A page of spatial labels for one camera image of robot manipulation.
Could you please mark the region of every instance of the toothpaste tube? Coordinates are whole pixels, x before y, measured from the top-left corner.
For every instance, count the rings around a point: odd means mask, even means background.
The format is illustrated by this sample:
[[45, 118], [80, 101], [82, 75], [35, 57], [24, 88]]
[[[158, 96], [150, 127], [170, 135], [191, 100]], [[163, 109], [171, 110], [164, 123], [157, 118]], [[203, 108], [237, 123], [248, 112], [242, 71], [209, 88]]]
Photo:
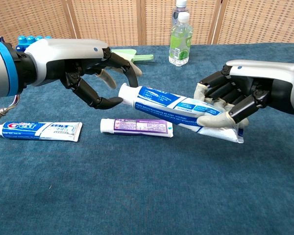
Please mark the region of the toothpaste tube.
[[100, 131], [117, 135], [173, 137], [172, 123], [164, 120], [103, 118], [100, 122]]
[[0, 136], [9, 139], [78, 141], [81, 122], [5, 122]]
[[148, 87], [133, 88], [126, 83], [121, 86], [119, 97], [123, 98], [124, 104], [199, 134], [236, 143], [244, 142], [243, 129], [239, 129], [238, 125], [231, 128], [211, 128], [197, 124], [196, 120], [199, 116], [221, 113], [216, 107], [206, 102]]

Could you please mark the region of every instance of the blue ring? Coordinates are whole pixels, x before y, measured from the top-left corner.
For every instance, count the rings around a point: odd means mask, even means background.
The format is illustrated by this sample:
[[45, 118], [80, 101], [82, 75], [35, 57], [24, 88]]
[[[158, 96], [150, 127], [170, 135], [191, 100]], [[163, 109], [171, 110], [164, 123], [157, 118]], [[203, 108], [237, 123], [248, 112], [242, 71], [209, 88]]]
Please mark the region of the blue ring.
[[18, 73], [9, 50], [0, 42], [0, 55], [5, 63], [6, 71], [9, 78], [9, 93], [7, 96], [16, 95], [19, 89]]

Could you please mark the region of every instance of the gray robotic forearm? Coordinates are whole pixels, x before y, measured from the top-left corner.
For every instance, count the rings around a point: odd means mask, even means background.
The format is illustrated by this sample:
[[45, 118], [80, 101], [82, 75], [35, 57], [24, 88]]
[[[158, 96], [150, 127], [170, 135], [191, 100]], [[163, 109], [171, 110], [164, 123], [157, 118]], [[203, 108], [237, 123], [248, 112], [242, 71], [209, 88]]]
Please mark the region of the gray robotic forearm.
[[235, 105], [229, 115], [236, 123], [266, 106], [294, 114], [292, 63], [232, 60], [200, 83], [209, 88], [206, 97]]
[[121, 70], [132, 87], [137, 77], [129, 61], [111, 52], [108, 45], [92, 39], [41, 39], [25, 52], [15, 51], [0, 40], [0, 97], [20, 94], [27, 85], [41, 86], [60, 80], [89, 106], [110, 109], [122, 102], [120, 97], [98, 96], [82, 78], [102, 74], [105, 67]]

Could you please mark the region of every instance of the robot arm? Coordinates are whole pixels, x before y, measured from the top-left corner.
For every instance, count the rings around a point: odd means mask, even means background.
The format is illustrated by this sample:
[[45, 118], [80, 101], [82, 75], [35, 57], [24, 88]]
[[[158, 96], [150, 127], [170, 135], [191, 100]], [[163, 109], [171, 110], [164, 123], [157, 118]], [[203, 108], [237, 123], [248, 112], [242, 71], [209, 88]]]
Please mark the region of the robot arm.
[[15, 51], [0, 41], [0, 97], [20, 94], [27, 85], [41, 86], [60, 80], [65, 88], [95, 109], [110, 109], [120, 97], [100, 97], [82, 78], [102, 75], [105, 67], [122, 70], [129, 85], [137, 87], [137, 77], [129, 61], [111, 52], [108, 45], [92, 39], [40, 39], [25, 52]]
[[207, 98], [234, 104], [222, 117], [199, 117], [197, 122], [201, 125], [231, 126], [267, 106], [294, 114], [294, 64], [291, 63], [228, 61], [221, 71], [199, 83], [204, 85], [201, 87]]

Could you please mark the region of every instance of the white toothpaste tube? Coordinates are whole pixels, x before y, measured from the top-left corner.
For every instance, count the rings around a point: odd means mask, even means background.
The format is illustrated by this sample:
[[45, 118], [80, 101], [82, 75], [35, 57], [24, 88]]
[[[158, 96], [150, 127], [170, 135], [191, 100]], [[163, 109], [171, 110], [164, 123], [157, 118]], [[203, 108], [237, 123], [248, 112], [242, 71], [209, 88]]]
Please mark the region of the white toothpaste tube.
[[81, 122], [5, 122], [0, 136], [9, 139], [78, 141]]
[[123, 103], [147, 114], [188, 128], [199, 134], [243, 143], [243, 129], [238, 125], [231, 128], [211, 128], [199, 126], [197, 118], [202, 115], [221, 113], [213, 105], [184, 96], [159, 91], [148, 87], [129, 87], [124, 83], [119, 91]]
[[100, 122], [100, 131], [117, 135], [173, 137], [172, 123], [155, 119], [108, 119]]

